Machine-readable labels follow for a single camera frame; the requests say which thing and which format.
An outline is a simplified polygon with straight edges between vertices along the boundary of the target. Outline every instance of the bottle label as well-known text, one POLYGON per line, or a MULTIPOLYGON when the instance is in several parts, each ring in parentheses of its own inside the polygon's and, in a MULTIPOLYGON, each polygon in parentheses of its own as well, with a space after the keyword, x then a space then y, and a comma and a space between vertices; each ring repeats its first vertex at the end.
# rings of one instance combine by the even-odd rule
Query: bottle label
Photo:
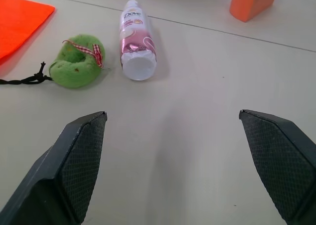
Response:
POLYGON ((142 9, 130 7, 121 15, 120 29, 120 56, 123 53, 132 53, 150 50, 156 55, 155 45, 147 23, 147 17, 142 9))

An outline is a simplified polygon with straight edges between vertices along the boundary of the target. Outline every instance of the green sponge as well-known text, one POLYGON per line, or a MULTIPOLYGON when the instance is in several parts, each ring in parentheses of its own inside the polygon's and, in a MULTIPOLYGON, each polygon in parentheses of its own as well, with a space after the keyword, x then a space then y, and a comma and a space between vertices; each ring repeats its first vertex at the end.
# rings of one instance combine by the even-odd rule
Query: green sponge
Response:
MULTIPOLYGON (((105 58, 104 47, 96 37, 78 35, 69 40, 91 51, 93 51, 93 44, 99 45, 103 59, 105 58)), ((83 87, 93 82, 100 72, 101 68, 92 55, 81 52, 69 42, 65 42, 57 58, 49 67, 50 77, 55 83, 66 88, 83 87)))

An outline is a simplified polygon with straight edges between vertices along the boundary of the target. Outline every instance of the white bottle cap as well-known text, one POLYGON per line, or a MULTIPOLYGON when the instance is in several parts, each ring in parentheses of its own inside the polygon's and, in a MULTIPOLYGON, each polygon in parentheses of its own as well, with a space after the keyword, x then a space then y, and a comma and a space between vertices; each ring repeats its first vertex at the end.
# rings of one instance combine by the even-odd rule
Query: white bottle cap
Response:
POLYGON ((130 79, 142 81, 150 78, 156 69, 156 56, 150 50, 124 53, 122 55, 123 73, 130 79))
POLYGON ((129 7, 133 7, 133 6, 140 7, 138 1, 136 1, 136 0, 129 0, 129 1, 127 2, 127 4, 125 5, 125 8, 124 8, 124 9, 127 9, 127 8, 129 8, 129 7))

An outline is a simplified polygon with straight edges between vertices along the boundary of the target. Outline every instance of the table surface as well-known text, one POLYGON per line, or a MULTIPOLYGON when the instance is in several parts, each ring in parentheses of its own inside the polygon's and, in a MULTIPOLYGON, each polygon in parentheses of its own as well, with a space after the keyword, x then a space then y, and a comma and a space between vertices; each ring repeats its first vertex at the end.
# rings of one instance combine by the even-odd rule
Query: table surface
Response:
POLYGON ((314 0, 276 0, 248 23, 229 15, 230 0, 139 0, 158 55, 156 74, 144 82, 127 79, 120 67, 127 0, 34 1, 56 11, 1 63, 1 78, 30 76, 80 33, 101 40, 109 70, 78 90, 52 82, 1 86, 0 208, 68 122, 104 110, 109 119, 84 224, 285 225, 238 113, 292 120, 316 141, 314 0))

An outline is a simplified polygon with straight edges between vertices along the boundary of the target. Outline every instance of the textured gripper pad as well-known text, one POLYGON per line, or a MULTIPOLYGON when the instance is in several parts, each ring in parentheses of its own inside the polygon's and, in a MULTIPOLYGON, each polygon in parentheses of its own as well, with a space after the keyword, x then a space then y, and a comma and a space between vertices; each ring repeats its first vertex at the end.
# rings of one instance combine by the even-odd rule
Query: textured gripper pad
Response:
POLYGON ((85 218, 97 180, 105 121, 100 117, 82 128, 60 173, 62 187, 80 223, 85 218))
POLYGON ((257 172, 280 215, 291 220, 315 181, 311 164, 274 123, 240 114, 257 172))

